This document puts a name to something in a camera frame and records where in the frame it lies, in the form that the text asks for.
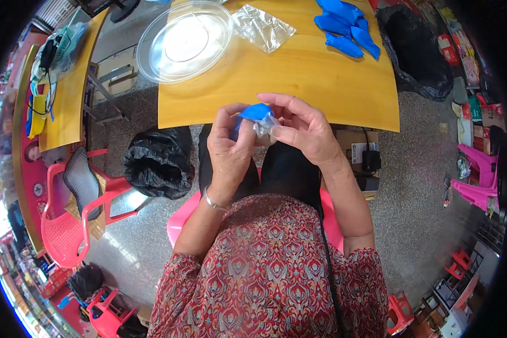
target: black garbage bag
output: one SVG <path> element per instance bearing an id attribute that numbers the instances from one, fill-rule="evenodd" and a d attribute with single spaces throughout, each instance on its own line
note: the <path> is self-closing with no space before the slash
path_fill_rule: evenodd
<path id="1" fill-rule="evenodd" d="M 398 90 L 444 101 L 453 88 L 453 73 L 432 30 L 402 4 L 379 9 L 376 17 Z"/>
<path id="2" fill-rule="evenodd" d="M 191 142 L 188 126 L 138 133 L 124 156 L 124 176 L 144 195 L 180 199 L 195 177 Z"/>
<path id="3" fill-rule="evenodd" d="M 71 292 L 81 301 L 85 301 L 103 285 L 103 272 L 94 265 L 81 267 L 66 281 Z"/>

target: blue plastic glove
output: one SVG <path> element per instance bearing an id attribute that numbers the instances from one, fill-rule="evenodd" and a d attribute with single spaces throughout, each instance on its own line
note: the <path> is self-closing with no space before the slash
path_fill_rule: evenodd
<path id="1" fill-rule="evenodd" d="M 333 14 L 318 15 L 313 21 L 321 30 L 352 38 L 351 27 L 338 21 L 338 17 Z"/>
<path id="2" fill-rule="evenodd" d="M 316 0 L 319 7 L 334 14 L 338 20 L 348 26 L 354 26 L 358 17 L 364 17 L 363 11 L 357 6 L 340 0 Z"/>
<path id="3" fill-rule="evenodd" d="M 374 59 L 379 60 L 379 54 L 381 53 L 381 50 L 373 43 L 370 33 L 358 27 L 351 27 L 351 30 L 353 39 L 355 39 L 355 41 L 361 45 L 362 48 L 368 51 L 368 53 L 372 54 Z"/>
<path id="4" fill-rule="evenodd" d="M 351 57 L 364 56 L 364 52 L 362 51 L 362 49 L 349 38 L 343 36 L 336 36 L 327 32 L 325 32 L 325 37 L 326 37 L 325 44 L 327 46 L 332 46 L 337 50 L 341 51 L 342 53 L 345 53 Z"/>
<path id="5" fill-rule="evenodd" d="M 273 116 L 272 109 L 270 109 L 270 107 L 264 103 L 253 104 L 244 109 L 240 114 L 237 115 L 237 118 L 235 120 L 235 131 L 232 135 L 233 141 L 236 141 L 238 138 L 238 129 L 241 127 L 243 118 L 258 121 L 264 119 L 267 113 L 270 113 L 271 116 Z"/>
<path id="6" fill-rule="evenodd" d="M 359 17 L 357 22 L 355 22 L 355 27 L 368 31 L 368 20 L 363 16 Z"/>

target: red patterned blouse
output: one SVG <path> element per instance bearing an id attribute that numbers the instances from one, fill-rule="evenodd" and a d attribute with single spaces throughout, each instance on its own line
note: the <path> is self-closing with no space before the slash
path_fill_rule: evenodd
<path id="1" fill-rule="evenodd" d="M 329 244 L 346 337 L 384 337 L 379 256 Z M 149 337 L 333 336 L 337 330 L 317 212 L 263 194 L 226 213 L 205 260 L 174 254 L 159 281 Z"/>

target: plastic container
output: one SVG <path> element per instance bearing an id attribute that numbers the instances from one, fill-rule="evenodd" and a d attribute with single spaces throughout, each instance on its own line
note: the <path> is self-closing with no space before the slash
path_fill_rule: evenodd
<path id="1" fill-rule="evenodd" d="M 233 37 L 233 20 L 225 7 L 191 1 L 157 17 L 137 45 L 137 64 L 151 81 L 182 82 L 214 66 Z"/>

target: seat cushion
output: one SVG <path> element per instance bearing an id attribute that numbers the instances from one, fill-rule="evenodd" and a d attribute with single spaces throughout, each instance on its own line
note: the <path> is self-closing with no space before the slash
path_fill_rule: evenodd
<path id="1" fill-rule="evenodd" d="M 90 202 L 99 197 L 100 186 L 98 179 L 88 166 L 86 149 L 77 149 L 71 157 L 63 175 L 64 183 L 77 200 L 77 209 L 82 216 L 83 209 Z M 95 208 L 88 213 L 88 220 L 93 221 L 101 213 L 101 207 Z"/>

